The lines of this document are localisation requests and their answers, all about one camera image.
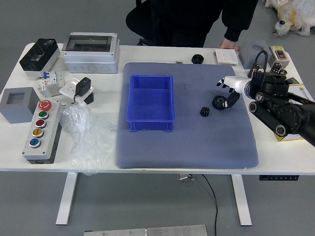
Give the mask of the person's left hand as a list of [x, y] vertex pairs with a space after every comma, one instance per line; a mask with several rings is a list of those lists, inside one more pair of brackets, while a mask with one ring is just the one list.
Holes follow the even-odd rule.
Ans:
[[241, 51], [241, 46], [236, 45], [237, 42], [224, 39], [220, 45], [221, 49], [234, 49], [235, 51]]

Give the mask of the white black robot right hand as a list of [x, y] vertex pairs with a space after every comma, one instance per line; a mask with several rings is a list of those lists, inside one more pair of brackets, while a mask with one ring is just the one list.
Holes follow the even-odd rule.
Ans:
[[217, 86], [222, 85], [223, 88], [230, 88], [230, 95], [225, 99], [223, 103], [224, 108], [232, 107], [240, 97], [240, 94], [244, 94], [247, 98], [250, 96], [251, 79], [246, 77], [226, 76], [217, 82]]

